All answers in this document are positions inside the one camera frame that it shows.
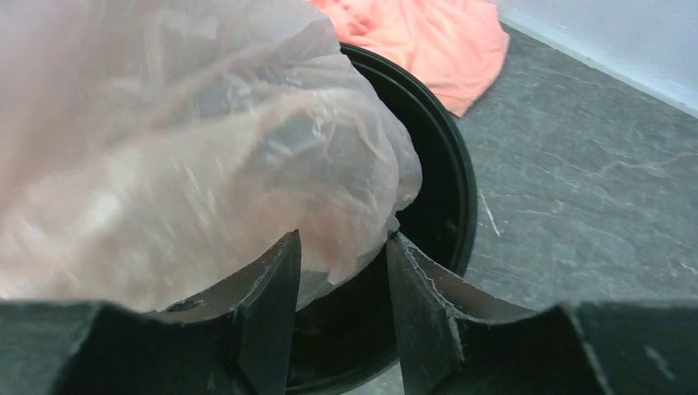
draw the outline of pink cloth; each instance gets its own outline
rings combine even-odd
[[[509,36],[483,0],[308,0],[340,41],[406,68],[463,116],[500,73]]]

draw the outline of black plastic claw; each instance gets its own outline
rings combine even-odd
[[[0,304],[0,394],[283,394],[300,239],[168,312]]]
[[[388,245],[406,394],[697,394],[698,302],[507,303]]]

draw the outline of trash bag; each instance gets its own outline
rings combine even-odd
[[[0,299],[162,310],[302,243],[302,308],[421,186],[305,0],[0,2]]]

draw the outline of white wall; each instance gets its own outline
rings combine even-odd
[[[698,116],[698,0],[489,0],[501,20]]]

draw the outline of plastic bag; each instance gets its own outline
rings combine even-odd
[[[299,308],[421,186],[305,0],[0,3],[0,299],[160,310],[303,245]]]

